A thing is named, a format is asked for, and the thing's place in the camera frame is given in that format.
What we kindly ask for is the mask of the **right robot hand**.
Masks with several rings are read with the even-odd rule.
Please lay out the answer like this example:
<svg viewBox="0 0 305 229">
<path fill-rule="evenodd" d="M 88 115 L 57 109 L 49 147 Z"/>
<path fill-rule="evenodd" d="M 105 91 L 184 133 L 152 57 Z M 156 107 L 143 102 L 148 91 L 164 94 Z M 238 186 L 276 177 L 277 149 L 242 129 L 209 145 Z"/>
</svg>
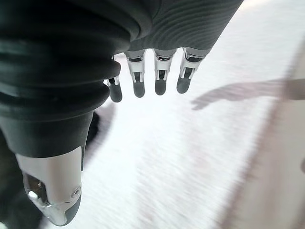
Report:
<svg viewBox="0 0 305 229">
<path fill-rule="evenodd" d="M 43 217 L 65 226 L 81 202 L 86 144 L 96 108 L 122 100 L 124 53 L 134 94 L 143 97 L 144 54 L 155 53 L 162 95 L 174 53 L 184 51 L 177 91 L 240 0 L 3 0 L 0 3 L 0 221 L 36 229 Z"/>
</svg>

